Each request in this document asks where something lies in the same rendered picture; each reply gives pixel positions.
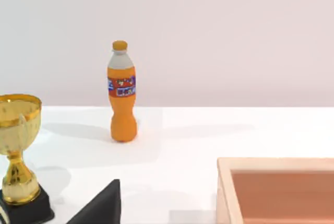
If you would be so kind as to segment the shallow salmon-coloured box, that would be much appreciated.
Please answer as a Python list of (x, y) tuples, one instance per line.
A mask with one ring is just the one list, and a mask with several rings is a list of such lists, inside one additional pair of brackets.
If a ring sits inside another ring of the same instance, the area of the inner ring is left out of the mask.
[(217, 160), (216, 224), (334, 224), (334, 158)]

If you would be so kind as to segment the orange soda bottle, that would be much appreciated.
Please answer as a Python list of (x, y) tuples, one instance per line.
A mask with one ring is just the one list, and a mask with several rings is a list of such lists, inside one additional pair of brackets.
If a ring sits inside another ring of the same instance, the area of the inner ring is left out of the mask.
[(107, 67), (109, 102), (113, 110), (111, 137), (117, 142), (130, 142), (137, 136), (133, 114), (136, 100), (136, 71), (127, 54), (124, 40), (112, 43), (112, 57)]

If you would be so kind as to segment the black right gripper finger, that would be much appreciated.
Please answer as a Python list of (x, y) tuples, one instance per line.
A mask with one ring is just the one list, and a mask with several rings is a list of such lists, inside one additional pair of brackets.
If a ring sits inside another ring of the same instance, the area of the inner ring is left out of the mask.
[(121, 185), (111, 181), (66, 224), (121, 224)]

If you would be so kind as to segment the gold trophy with black base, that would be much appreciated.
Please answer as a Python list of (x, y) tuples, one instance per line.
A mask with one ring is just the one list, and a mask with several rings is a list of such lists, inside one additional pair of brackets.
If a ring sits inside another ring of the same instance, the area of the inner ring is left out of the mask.
[(9, 160), (0, 189), (3, 224), (45, 224), (54, 218), (48, 193), (23, 160), (39, 132), (41, 109), (33, 95), (0, 96), (0, 155)]

